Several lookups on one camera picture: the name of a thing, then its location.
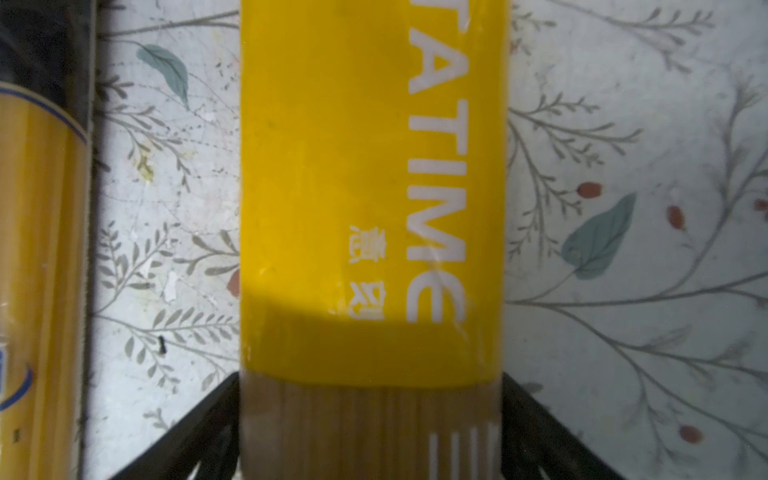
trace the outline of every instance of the pasta package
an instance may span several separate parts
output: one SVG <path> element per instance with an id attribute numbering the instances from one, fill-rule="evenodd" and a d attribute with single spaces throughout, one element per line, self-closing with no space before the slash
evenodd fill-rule
<path id="1" fill-rule="evenodd" d="M 246 478 L 498 478 L 508 12 L 243 0 Z"/>
<path id="2" fill-rule="evenodd" d="M 94 3 L 0 5 L 0 478 L 76 478 Z"/>

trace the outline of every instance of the transparent plastic wrap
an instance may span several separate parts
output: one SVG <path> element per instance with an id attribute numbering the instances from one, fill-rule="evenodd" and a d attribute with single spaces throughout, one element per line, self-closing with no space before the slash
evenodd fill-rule
<path id="1" fill-rule="evenodd" d="M 248 480 L 499 477 L 508 7 L 243 0 Z"/>
<path id="2" fill-rule="evenodd" d="M 94 3 L 0 2 L 0 479 L 77 474 Z"/>

